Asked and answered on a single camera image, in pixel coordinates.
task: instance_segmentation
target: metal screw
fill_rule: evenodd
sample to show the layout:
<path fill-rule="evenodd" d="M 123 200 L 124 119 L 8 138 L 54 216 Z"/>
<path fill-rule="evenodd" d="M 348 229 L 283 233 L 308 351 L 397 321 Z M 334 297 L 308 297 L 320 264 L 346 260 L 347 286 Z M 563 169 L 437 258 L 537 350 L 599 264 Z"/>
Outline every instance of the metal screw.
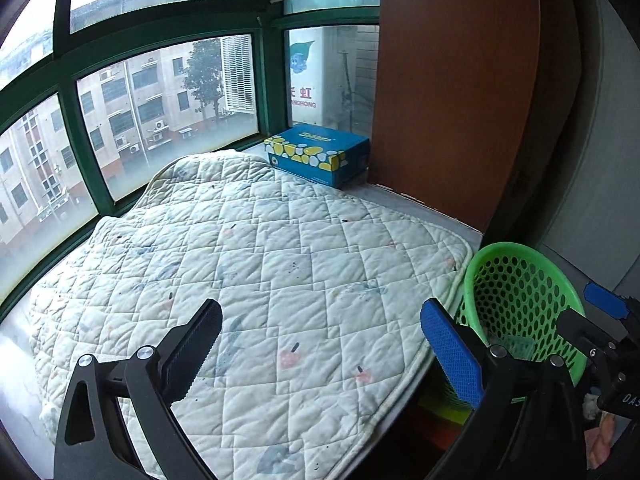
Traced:
<path fill-rule="evenodd" d="M 153 354 L 154 349 L 152 346 L 143 346 L 136 352 L 138 359 L 149 359 Z"/>
<path fill-rule="evenodd" d="M 564 359 L 562 359 L 562 357 L 559 356 L 558 354 L 553 354 L 550 357 L 550 361 L 551 361 L 551 364 L 553 366 L 555 366 L 555 367 L 560 368 L 560 367 L 564 366 Z"/>
<path fill-rule="evenodd" d="M 94 358 L 91 354 L 85 354 L 83 355 L 81 358 L 78 359 L 78 364 L 82 367 L 84 366 L 88 366 L 91 364 L 91 361 L 93 361 Z"/>
<path fill-rule="evenodd" d="M 503 346 L 500 345 L 493 345 L 491 346 L 491 348 L 489 348 L 489 352 L 491 352 L 491 355 L 498 358 L 498 359 L 502 359 L 503 357 L 507 357 L 507 351 L 504 349 Z"/>

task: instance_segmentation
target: white quilted blanket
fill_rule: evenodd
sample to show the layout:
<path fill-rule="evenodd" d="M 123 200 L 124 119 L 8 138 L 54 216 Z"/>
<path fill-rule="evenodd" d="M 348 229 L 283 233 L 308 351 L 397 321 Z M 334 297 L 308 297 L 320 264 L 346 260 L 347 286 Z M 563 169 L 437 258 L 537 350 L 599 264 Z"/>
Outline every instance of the white quilted blanket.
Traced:
<path fill-rule="evenodd" d="M 172 407 L 197 451 L 220 479 L 336 478 L 428 357 L 420 306 L 451 308 L 470 258 L 443 228 L 256 156 L 183 158 L 35 287 L 42 416 L 54 438 L 82 354 L 127 358 L 214 298 L 223 331 Z"/>

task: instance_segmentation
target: blue gripper pad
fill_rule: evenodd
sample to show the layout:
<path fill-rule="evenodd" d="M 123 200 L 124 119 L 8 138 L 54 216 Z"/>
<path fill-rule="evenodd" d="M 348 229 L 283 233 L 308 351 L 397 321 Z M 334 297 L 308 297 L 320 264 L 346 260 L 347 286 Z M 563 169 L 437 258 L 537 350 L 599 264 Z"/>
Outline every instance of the blue gripper pad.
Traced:
<path fill-rule="evenodd" d="M 456 395 L 477 409 L 484 391 L 480 365 L 437 300 L 432 298 L 422 305 L 420 326 Z"/>
<path fill-rule="evenodd" d="M 629 315 L 629 310 L 623 300 L 595 283 L 589 283 L 584 287 L 584 299 L 609 314 L 613 319 L 626 319 L 626 316 Z"/>

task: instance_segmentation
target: brown wooden panel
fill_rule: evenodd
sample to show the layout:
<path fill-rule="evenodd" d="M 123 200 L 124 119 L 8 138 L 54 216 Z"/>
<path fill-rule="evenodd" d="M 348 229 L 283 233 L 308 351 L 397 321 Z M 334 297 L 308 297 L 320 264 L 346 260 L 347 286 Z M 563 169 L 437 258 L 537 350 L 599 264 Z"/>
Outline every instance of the brown wooden panel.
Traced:
<path fill-rule="evenodd" d="M 529 112 L 538 0 L 382 0 L 370 181 L 484 231 Z"/>

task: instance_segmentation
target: yellow-green object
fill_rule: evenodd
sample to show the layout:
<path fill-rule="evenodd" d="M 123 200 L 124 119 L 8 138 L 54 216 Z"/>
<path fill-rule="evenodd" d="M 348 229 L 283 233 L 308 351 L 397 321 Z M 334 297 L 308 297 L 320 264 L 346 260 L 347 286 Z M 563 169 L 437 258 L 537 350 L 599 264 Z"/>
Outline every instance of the yellow-green object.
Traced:
<path fill-rule="evenodd" d="M 536 347 L 530 360 L 540 362 L 551 354 L 561 355 L 577 384 L 587 359 L 556 333 L 556 319 L 567 308 L 584 316 L 578 294 L 560 269 L 530 247 L 500 242 L 479 251 L 469 263 L 456 322 L 473 328 L 485 344 L 485 331 L 498 338 L 533 339 Z M 456 422 L 450 412 L 460 412 L 465 403 L 444 376 L 443 380 L 444 385 L 429 388 L 425 394 L 428 399 L 423 397 L 420 404 Z M 434 392 L 440 400 L 432 409 L 428 401 L 433 400 Z"/>

